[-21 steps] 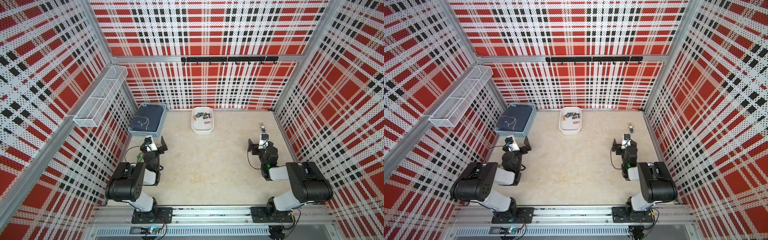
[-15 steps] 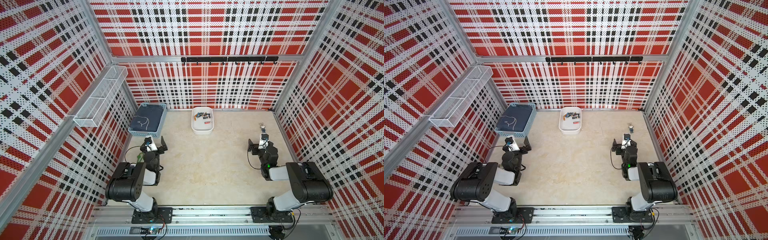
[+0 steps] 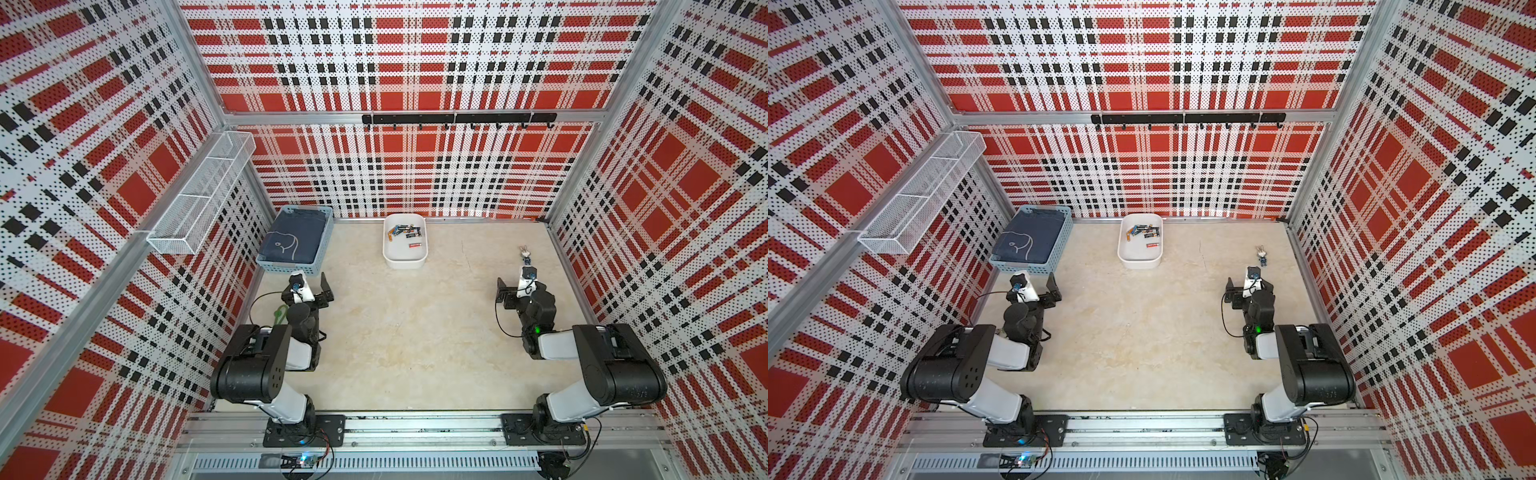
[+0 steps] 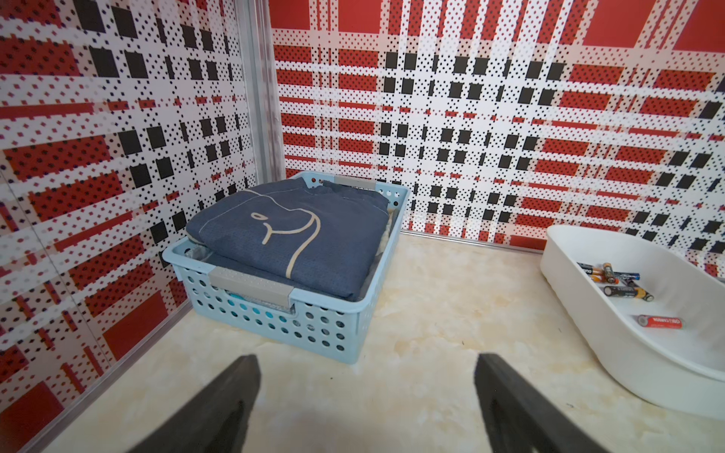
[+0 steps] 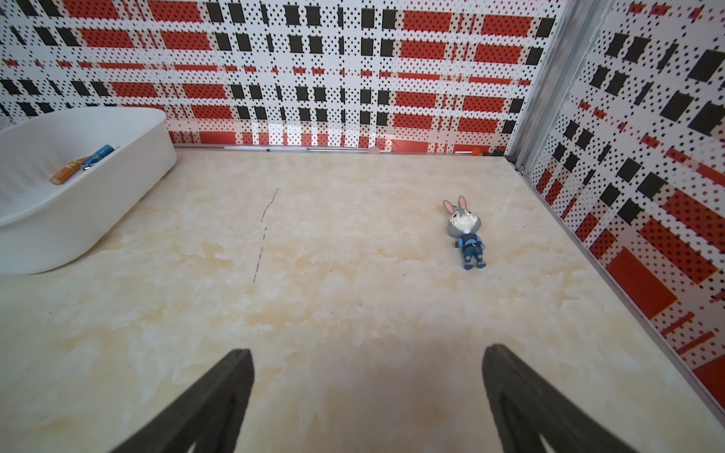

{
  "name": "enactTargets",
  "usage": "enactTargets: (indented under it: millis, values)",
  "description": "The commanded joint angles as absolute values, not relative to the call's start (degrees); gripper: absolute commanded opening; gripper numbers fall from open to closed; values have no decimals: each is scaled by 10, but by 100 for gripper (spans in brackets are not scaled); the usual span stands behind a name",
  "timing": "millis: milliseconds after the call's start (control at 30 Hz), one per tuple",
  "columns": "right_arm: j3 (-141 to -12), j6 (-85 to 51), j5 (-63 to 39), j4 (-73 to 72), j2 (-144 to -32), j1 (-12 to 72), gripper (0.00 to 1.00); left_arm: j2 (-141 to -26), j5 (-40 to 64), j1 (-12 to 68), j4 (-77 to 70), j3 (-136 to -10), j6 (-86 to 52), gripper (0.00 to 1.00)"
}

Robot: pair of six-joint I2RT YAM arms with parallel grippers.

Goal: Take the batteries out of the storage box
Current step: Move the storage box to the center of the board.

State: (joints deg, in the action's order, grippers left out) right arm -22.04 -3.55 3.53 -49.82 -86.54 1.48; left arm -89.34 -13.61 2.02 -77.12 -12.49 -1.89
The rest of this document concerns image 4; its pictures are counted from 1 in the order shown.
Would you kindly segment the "white oval storage box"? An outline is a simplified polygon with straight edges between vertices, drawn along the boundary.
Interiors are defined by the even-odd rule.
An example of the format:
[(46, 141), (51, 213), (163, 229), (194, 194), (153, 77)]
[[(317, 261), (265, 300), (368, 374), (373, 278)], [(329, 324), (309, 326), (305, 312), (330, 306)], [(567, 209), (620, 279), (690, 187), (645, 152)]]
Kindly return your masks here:
[[(653, 302), (608, 297), (578, 263), (638, 273)], [(541, 271), (605, 370), (652, 404), (724, 417), (724, 285), (670, 250), (607, 230), (551, 226)], [(638, 315), (678, 317), (681, 330)]]

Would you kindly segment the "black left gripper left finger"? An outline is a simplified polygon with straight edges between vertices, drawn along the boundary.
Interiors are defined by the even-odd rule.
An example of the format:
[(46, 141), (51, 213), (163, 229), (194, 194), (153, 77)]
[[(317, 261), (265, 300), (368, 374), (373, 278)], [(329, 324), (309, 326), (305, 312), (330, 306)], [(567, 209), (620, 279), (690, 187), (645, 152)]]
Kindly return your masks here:
[(239, 357), (131, 450), (240, 452), (261, 383), (257, 357)]

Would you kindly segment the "black gold battery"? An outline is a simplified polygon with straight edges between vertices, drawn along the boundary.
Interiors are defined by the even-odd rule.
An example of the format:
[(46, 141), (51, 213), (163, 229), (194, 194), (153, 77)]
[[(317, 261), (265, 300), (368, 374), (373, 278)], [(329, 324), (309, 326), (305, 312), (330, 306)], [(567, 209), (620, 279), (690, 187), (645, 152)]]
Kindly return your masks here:
[(608, 297), (637, 298), (646, 302), (653, 302), (654, 295), (640, 287), (632, 286), (604, 286), (602, 292)]

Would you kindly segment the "red AA battery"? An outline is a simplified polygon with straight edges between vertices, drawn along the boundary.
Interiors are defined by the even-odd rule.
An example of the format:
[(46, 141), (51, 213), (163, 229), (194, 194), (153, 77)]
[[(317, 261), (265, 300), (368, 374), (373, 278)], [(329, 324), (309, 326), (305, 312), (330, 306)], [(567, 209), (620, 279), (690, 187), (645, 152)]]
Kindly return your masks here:
[(683, 328), (683, 320), (678, 317), (642, 314), (636, 317), (636, 321), (642, 328), (666, 328), (667, 330), (681, 330)]

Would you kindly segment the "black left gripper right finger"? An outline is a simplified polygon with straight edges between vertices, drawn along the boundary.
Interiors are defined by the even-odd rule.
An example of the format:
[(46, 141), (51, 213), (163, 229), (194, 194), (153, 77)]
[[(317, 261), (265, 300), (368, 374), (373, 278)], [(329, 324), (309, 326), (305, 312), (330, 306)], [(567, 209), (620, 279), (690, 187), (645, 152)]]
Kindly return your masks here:
[(474, 383), (494, 452), (603, 452), (501, 356), (478, 357)]

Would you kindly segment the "orange battery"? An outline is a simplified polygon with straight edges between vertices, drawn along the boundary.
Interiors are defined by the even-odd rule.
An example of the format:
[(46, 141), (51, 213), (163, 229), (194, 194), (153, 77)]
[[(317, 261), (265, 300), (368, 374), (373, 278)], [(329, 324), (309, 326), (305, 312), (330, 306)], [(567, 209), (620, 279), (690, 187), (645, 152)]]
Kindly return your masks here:
[(606, 283), (610, 285), (618, 285), (620, 283), (620, 280), (615, 275), (609, 263), (602, 264), (600, 267), (592, 267), (588, 272), (588, 275), (596, 283)]

